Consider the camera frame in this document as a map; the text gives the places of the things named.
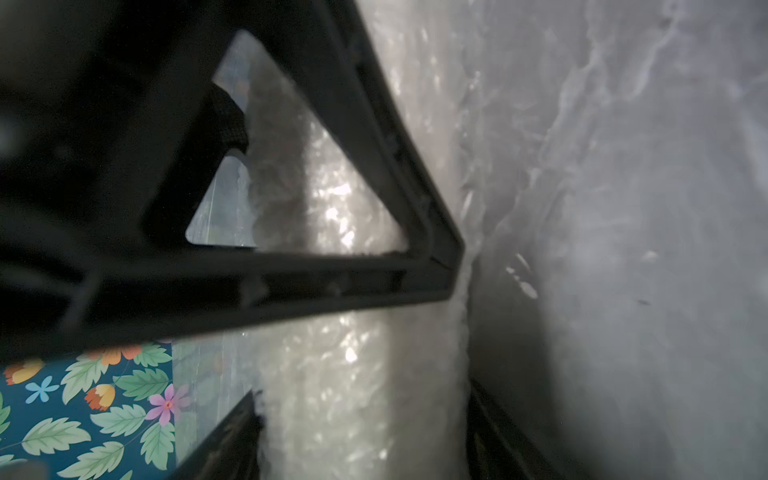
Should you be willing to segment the clear bubble wrap sheet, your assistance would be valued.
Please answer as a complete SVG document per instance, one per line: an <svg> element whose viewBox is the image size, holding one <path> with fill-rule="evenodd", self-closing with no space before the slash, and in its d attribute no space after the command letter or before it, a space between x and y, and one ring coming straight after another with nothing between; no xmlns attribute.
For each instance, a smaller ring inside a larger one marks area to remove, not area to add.
<svg viewBox="0 0 768 480"><path fill-rule="evenodd" d="M451 299L220 332L173 345L192 404L179 460L248 392L266 428L266 479L464 479L471 264L481 240L471 1L359 5L401 118L465 241ZM262 46L239 37L216 77L245 111L188 227L196 243L312 254L403 249L405 237Z"/></svg>

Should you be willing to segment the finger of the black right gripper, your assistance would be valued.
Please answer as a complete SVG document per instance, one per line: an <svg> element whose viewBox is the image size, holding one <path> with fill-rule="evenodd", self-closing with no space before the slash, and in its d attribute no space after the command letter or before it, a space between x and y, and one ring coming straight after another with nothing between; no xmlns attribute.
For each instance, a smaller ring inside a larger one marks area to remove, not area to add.
<svg viewBox="0 0 768 480"><path fill-rule="evenodd" d="M142 220L143 231L156 246L183 246L186 229L225 158L249 145L243 111L212 83L203 105L176 153L157 195Z"/></svg>
<svg viewBox="0 0 768 480"><path fill-rule="evenodd" d="M408 237L403 253L156 246L142 220L239 32ZM464 243L352 1L1 5L1 359L442 301Z"/></svg>

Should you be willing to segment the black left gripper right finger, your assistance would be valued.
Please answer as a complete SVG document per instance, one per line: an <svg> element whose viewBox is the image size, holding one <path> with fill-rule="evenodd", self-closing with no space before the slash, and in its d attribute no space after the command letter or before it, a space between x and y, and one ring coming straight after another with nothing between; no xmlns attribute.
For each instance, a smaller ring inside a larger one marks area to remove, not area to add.
<svg viewBox="0 0 768 480"><path fill-rule="evenodd" d="M472 480L565 479L476 380L467 405L466 455Z"/></svg>

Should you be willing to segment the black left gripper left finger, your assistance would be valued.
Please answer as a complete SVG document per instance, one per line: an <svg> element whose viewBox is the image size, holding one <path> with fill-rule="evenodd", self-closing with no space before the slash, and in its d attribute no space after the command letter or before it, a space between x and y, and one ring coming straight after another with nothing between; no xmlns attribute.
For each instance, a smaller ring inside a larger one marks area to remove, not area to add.
<svg viewBox="0 0 768 480"><path fill-rule="evenodd" d="M257 398L249 391L168 479L259 479L264 419L257 412Z"/></svg>

